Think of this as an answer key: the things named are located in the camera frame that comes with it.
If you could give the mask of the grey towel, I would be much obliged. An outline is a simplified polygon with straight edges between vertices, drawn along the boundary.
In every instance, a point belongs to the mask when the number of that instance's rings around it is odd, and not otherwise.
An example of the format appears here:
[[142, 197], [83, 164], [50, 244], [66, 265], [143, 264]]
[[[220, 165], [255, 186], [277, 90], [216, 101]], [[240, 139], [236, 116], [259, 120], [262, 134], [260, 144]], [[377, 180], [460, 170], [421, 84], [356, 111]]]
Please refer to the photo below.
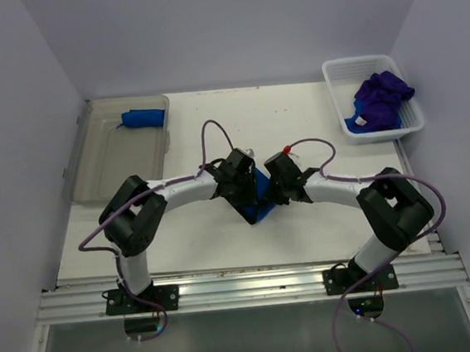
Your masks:
[[250, 225], [261, 222], [274, 209], [276, 204], [266, 199], [269, 178], [258, 168], [254, 169], [253, 179], [237, 195], [237, 200], [227, 202]]

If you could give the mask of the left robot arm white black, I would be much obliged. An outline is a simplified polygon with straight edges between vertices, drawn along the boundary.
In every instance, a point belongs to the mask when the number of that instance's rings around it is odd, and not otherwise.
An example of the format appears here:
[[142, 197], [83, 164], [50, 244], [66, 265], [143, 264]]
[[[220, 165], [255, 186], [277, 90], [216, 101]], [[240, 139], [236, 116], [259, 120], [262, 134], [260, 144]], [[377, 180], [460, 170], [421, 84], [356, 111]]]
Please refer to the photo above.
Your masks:
[[126, 290], [125, 304], [136, 312], [153, 304], [146, 252], [168, 211], [221, 197], [247, 223], [255, 224], [259, 211], [256, 177], [254, 159], [235, 148], [225, 159], [201, 165], [196, 174], [170, 181], [127, 178], [99, 218], [106, 239], [119, 251], [119, 284]]

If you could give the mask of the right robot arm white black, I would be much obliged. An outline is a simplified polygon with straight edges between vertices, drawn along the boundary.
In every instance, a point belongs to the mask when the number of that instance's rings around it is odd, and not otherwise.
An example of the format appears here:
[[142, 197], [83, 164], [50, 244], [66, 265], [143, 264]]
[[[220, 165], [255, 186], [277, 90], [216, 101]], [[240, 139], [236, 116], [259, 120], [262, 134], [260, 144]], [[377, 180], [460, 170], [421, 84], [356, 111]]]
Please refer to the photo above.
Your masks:
[[361, 209], [373, 235], [347, 264], [347, 279], [357, 290], [369, 290], [379, 279], [377, 268], [402, 253], [433, 218], [431, 204], [394, 168], [361, 182], [324, 176], [313, 167], [301, 171], [286, 153], [264, 163], [270, 174], [265, 198], [289, 202], [333, 203]]

